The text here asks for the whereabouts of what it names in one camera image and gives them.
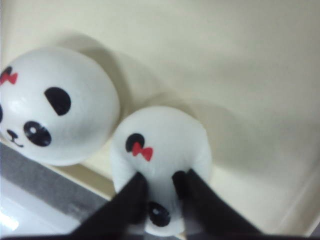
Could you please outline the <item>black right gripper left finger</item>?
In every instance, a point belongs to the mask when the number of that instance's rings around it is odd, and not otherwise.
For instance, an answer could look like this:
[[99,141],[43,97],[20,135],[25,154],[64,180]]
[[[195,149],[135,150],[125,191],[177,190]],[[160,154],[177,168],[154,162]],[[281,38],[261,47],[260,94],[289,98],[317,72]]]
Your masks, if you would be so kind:
[[125,184],[112,200],[72,231],[73,237],[122,237],[130,225],[140,224],[147,214],[148,184],[141,173]]

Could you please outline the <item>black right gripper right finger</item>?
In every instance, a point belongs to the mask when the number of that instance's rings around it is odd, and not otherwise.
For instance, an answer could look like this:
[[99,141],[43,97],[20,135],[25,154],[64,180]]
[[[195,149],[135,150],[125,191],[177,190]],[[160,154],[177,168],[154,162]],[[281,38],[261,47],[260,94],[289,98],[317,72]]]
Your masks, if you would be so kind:
[[193,218],[214,236],[260,235],[262,231],[233,209],[195,170],[172,175],[175,191],[183,202],[183,213]]

